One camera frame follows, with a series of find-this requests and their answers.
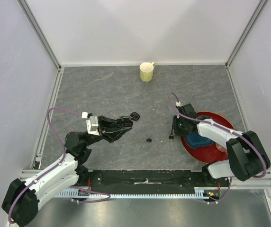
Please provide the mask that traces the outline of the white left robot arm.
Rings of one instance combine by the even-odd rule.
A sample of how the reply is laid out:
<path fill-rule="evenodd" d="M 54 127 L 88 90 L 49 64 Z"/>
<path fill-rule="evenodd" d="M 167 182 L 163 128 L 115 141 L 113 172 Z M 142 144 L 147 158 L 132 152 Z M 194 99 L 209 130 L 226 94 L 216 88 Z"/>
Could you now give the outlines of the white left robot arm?
<path fill-rule="evenodd" d="M 69 186 L 87 183 L 88 169 L 84 163 L 91 149 L 88 147 L 105 140 L 109 143 L 120 139 L 133 126 L 132 117 L 110 119 L 105 116 L 89 116 L 86 131 L 69 132 L 65 137 L 63 154 L 38 174 L 21 181 L 13 180 L 1 205 L 8 215 L 8 222 L 24 227 L 38 211 L 55 195 Z"/>

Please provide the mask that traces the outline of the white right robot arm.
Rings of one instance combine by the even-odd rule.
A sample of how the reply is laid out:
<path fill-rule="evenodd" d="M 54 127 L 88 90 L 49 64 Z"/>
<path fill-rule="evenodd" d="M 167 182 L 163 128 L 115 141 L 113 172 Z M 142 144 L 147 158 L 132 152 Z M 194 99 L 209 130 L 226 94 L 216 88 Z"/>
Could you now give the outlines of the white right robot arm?
<path fill-rule="evenodd" d="M 222 177 L 240 181 L 262 178 L 271 166 L 258 135 L 228 128 L 206 115 L 199 115 L 191 104 L 171 104 L 176 112 L 170 139 L 180 137 L 185 149 L 205 163 L 201 181 L 212 186 Z"/>

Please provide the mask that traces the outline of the black case with gold line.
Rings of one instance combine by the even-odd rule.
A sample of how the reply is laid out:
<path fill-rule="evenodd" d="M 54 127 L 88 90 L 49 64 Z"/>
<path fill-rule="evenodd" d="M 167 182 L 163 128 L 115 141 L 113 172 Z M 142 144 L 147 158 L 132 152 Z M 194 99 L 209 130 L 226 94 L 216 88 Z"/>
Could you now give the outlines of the black case with gold line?
<path fill-rule="evenodd" d="M 140 119 L 140 115 L 137 112 L 132 112 L 130 114 L 130 117 L 134 120 L 134 121 L 138 121 Z"/>

